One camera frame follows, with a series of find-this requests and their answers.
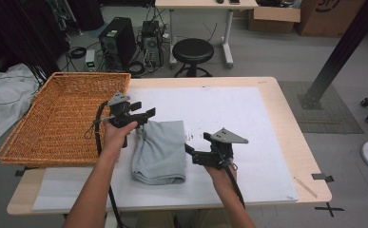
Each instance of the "white cloth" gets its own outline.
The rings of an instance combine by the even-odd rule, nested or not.
[[[183,183],[186,167],[184,122],[148,121],[136,133],[133,176],[152,185]]]
[[[0,73],[0,136],[29,109],[38,86],[32,72],[23,64]]]

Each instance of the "hand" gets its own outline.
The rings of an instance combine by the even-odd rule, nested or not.
[[[136,126],[137,122],[132,122],[124,127],[117,128],[109,122],[104,122],[106,133],[104,136],[103,153],[116,156],[115,161],[117,161],[124,145],[125,136],[136,128]]]
[[[213,167],[204,167],[207,173],[210,175],[211,179],[213,180],[213,186],[216,189],[217,194],[220,195],[228,195],[234,194],[236,192],[234,190],[234,186],[231,182],[231,179],[228,177],[227,172],[224,169],[216,169]],[[237,171],[230,165],[229,166],[231,173],[233,174],[234,178],[237,179]]]

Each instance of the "human arm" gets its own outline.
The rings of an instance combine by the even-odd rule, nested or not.
[[[213,180],[213,186],[227,211],[230,223],[234,228],[256,227],[252,219],[248,216],[245,209],[235,192],[234,186],[224,169],[218,170],[213,167],[204,167]],[[234,178],[237,172],[230,167]]]
[[[118,161],[125,136],[137,123],[116,128],[105,123],[103,151],[95,163],[79,197],[63,225],[69,227],[104,227],[107,207],[107,192],[112,178],[113,167]]]

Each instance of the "black pole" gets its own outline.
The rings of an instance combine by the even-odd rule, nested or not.
[[[341,37],[334,51],[323,66],[320,74],[308,89],[300,96],[300,103],[304,109],[320,108],[323,93],[335,80],[341,68],[368,33],[368,0],[362,5],[352,24]]]

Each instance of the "white paper sheet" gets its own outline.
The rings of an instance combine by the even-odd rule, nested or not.
[[[210,151],[203,133],[223,127],[249,140],[233,144],[238,185],[245,203],[296,201],[297,192],[288,173],[274,130],[256,87],[130,88],[131,102],[142,102],[144,112],[156,107],[152,121],[184,121],[186,143]],[[115,166],[112,188],[119,208],[205,207],[220,204],[212,181],[202,166],[186,156],[186,182],[146,185],[133,179],[131,159],[136,135],[128,136]],[[69,209],[90,168],[47,169],[33,210]]]

